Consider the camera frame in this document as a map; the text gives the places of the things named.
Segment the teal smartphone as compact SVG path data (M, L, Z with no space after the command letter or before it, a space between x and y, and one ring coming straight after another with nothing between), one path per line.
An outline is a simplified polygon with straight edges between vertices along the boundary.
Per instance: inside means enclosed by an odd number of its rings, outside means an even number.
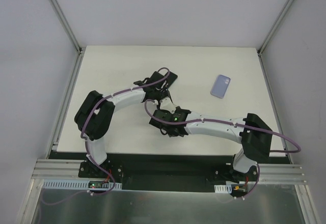
M173 72L170 71L169 76L166 79L165 87L167 89L169 87L171 87L172 84L176 81L177 78L178 78L178 75L176 75L175 73L173 73Z

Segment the lavender phone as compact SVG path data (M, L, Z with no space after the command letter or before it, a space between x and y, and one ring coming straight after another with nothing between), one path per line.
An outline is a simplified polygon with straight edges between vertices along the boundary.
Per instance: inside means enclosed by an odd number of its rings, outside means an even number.
M217 98L223 99L230 84L230 81L231 78L221 74L218 75L210 91L210 94Z

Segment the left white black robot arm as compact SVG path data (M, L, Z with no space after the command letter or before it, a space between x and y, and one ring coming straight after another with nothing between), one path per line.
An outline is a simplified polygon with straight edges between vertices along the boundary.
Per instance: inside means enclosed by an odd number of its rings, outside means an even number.
M97 178L107 174L107 159L104 135L108 132L113 114L128 106L143 103L147 99L160 101L168 96L168 88L178 76L167 71L161 74L155 71L150 77L138 80L130 88L104 97L96 90L91 91L78 112L74 121L85 141L87 159L92 162L90 172Z

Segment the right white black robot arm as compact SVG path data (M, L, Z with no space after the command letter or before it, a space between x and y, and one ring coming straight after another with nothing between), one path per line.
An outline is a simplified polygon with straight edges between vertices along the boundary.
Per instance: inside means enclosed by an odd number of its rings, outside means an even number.
M269 160L272 135L267 132L271 128L256 114L248 113L245 118L239 119L223 119L177 107L173 113L156 109L149 124L169 137L208 135L240 144L241 149L234 155L229 167L230 177L237 181L247 175L251 166Z

